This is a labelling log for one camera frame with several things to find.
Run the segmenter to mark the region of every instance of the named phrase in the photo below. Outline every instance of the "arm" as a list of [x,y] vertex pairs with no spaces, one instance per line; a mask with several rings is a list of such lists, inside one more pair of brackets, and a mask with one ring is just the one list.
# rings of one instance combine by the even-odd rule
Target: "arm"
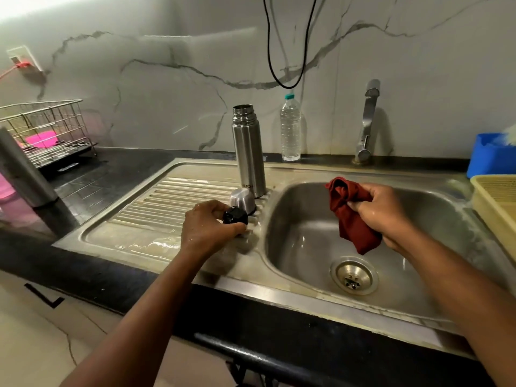
[[460,255],[417,229],[394,190],[362,184],[372,202],[349,203],[415,267],[498,386],[516,385],[516,299]]
[[61,387],[154,385],[177,311],[192,280],[212,254],[246,230],[242,223],[216,220],[228,208],[214,200],[186,213],[180,252]]

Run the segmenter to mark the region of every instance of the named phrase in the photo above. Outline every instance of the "metal dish drainer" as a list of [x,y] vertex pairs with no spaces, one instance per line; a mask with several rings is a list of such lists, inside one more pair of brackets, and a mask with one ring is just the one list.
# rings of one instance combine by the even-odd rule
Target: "metal dish drainer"
[[37,168],[94,148],[79,103],[70,101],[17,103],[0,107],[4,126]]

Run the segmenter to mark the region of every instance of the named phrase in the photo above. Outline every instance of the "plastic water bottle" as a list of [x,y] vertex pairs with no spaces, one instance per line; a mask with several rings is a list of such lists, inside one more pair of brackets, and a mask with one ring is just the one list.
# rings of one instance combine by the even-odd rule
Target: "plastic water bottle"
[[301,110],[294,94],[285,95],[281,109],[281,156],[286,162],[301,158]]

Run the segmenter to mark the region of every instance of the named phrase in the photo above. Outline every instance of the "red cloth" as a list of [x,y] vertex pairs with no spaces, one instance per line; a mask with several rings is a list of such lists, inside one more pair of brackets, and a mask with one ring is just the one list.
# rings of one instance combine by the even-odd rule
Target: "red cloth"
[[382,242],[382,234],[369,228],[346,203],[372,201],[369,192],[358,183],[340,176],[327,183],[326,188],[330,190],[330,210],[339,218],[341,238],[351,240],[360,255],[377,248]]

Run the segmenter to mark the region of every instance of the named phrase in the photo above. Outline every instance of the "person's left hand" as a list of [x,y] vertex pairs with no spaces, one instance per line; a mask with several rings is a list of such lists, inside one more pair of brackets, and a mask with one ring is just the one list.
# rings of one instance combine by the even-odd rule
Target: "person's left hand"
[[222,224],[223,213],[229,206],[221,201],[202,202],[186,212],[181,234],[181,252],[208,259],[236,235],[246,231],[243,223]]

